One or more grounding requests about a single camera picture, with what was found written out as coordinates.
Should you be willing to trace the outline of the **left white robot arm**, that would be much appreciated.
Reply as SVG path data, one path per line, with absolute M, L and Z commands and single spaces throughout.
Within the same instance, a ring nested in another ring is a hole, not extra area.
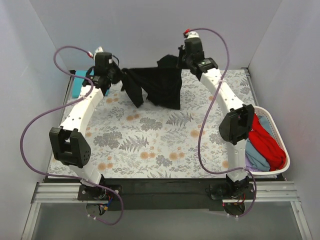
M 105 52 L 101 46 L 95 50 L 93 59 L 94 66 L 85 74 L 93 82 L 92 91 L 88 94 L 91 85 L 84 80 L 78 97 L 80 101 L 73 106 L 60 127 L 50 130 L 49 139 L 54 158 L 73 170 L 83 185 L 90 187 L 89 194 L 95 200 L 101 200 L 107 191 L 100 183 L 102 175 L 90 162 L 91 147 L 85 139 L 85 133 L 96 107 L 109 91 L 112 78 L 119 68 L 113 61 L 113 55 Z

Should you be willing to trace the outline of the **white laundry basket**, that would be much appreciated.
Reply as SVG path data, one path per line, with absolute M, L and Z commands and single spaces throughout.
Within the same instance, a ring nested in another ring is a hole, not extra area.
M 246 166 L 256 176 L 271 176 L 285 172 L 290 157 L 271 114 L 254 107 L 252 129 L 245 148 Z

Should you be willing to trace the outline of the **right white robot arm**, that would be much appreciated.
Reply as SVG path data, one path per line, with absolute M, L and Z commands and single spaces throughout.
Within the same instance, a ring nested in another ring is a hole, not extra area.
M 249 188 L 246 168 L 246 143 L 252 129 L 255 109 L 246 105 L 223 81 L 216 62 L 205 57 L 202 41 L 197 32 L 185 34 L 184 45 L 179 47 L 178 66 L 186 67 L 213 95 L 224 116 L 218 127 L 226 142 L 228 169 L 223 171 L 225 182 L 209 187 L 212 199 L 237 199 Z

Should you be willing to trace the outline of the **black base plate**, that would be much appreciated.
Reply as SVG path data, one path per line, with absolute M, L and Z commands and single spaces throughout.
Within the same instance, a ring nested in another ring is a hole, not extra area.
M 224 178 L 109 178 L 102 183 L 113 192 L 80 185 L 77 199 L 87 203 L 104 203 L 112 199 L 109 209 L 223 211 L 223 202 L 244 203 L 254 198 L 253 184 L 233 190 Z

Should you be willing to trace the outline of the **folded teal t shirt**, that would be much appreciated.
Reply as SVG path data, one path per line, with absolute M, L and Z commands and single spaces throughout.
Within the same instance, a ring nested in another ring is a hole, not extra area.
M 82 94 L 82 87 L 84 87 L 83 83 L 85 82 L 85 79 L 83 79 L 83 77 L 92 77 L 94 75 L 94 69 L 90 68 L 89 70 L 77 70 L 75 74 L 78 77 L 75 77 L 73 81 L 71 93 L 71 97 L 73 99 L 77 99 L 80 97 L 80 95 Z M 93 79 L 92 82 L 94 84 L 92 92 L 94 92 L 94 90 L 100 89 L 104 96 L 107 96 L 109 94 L 112 83 L 108 79 L 106 81 L 100 82 L 97 82 L 95 79 Z

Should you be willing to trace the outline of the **blue t shirt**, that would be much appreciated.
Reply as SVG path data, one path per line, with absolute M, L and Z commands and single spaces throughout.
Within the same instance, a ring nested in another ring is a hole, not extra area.
M 249 132 L 249 137 L 245 147 L 246 157 L 249 159 L 255 172 L 269 172 L 270 164 L 266 158 L 262 155 L 257 147 L 260 146 L 258 141 L 260 140 L 261 131 L 266 132 L 269 136 L 272 136 L 271 127 L 268 120 L 262 116 L 258 117 L 256 114 L 253 118 L 252 129 Z

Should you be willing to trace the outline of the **red t shirt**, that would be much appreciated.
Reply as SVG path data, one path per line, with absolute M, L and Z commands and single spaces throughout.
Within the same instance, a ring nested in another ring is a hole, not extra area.
M 268 161 L 270 165 L 269 172 L 282 169 L 286 163 L 286 154 L 284 150 L 280 148 L 279 144 L 275 140 L 275 135 L 273 134 L 273 132 L 272 132 L 272 136 L 269 136 L 267 132 L 262 130 L 260 132 L 258 143 L 259 143 L 259 147 L 257 147 L 256 149 L 259 152 L 261 152 L 261 154 Z

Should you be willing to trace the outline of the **aluminium frame rail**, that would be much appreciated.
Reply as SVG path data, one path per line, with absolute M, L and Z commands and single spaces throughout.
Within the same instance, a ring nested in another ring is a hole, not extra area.
M 294 183 L 292 181 L 278 181 L 277 179 L 259 179 L 258 182 L 249 182 L 253 185 L 254 196 L 252 200 L 245 200 L 245 203 L 273 202 L 284 203 L 289 202 L 294 212 L 298 229 L 304 240 L 312 239 L 306 218 L 304 216 L 300 198 Z M 30 239 L 35 228 L 36 219 L 40 210 L 40 205 L 44 203 L 79 203 L 94 205 L 91 203 L 78 200 L 78 192 L 80 188 L 79 182 L 66 182 L 61 179 L 48 179 L 44 183 L 38 183 L 32 196 L 31 209 L 27 218 L 25 229 L 22 237 Z M 230 205 L 232 202 L 224 201 L 223 204 Z

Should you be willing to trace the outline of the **floral tablecloth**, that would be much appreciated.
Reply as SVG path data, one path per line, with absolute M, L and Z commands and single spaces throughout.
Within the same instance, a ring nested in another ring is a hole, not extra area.
M 189 71 L 181 78 L 179 110 L 136 107 L 121 83 L 99 102 L 84 137 L 105 178 L 220 178 L 230 167 L 221 108 Z

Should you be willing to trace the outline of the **lilac t shirt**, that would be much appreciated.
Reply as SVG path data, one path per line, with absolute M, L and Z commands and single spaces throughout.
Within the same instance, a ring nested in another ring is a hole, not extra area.
M 251 164 L 247 156 L 245 157 L 245 165 L 246 168 L 249 169 L 251 172 L 254 172 L 256 170 L 255 168 L 253 168 L 253 165 Z

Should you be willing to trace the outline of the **black t shirt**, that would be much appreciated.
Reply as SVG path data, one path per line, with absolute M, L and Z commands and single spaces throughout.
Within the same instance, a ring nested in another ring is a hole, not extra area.
M 123 68 L 121 90 L 137 108 L 144 103 L 142 91 L 145 91 L 146 99 L 155 106 L 179 110 L 182 70 L 177 63 L 178 57 L 168 54 L 157 61 L 157 67 Z

